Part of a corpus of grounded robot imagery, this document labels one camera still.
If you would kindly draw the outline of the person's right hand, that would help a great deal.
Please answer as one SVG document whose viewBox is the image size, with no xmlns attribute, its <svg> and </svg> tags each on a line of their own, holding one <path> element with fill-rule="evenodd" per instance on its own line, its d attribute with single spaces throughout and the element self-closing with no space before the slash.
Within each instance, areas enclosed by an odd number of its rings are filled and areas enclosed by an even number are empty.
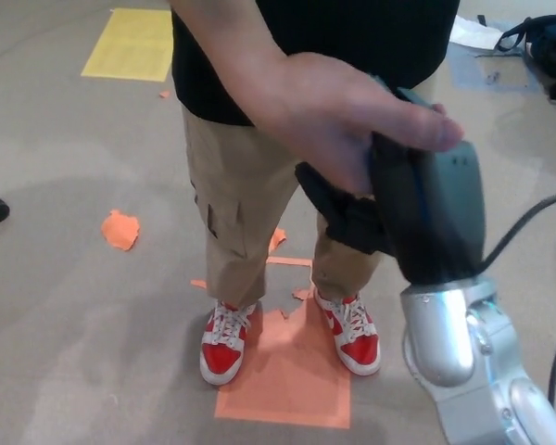
<svg viewBox="0 0 556 445">
<path fill-rule="evenodd" d="M 272 64 L 249 117 L 331 184 L 359 195 L 370 191 L 374 133 L 427 151 L 446 151 L 463 136 L 445 115 L 401 101 L 369 75 L 314 54 Z"/>
</svg>

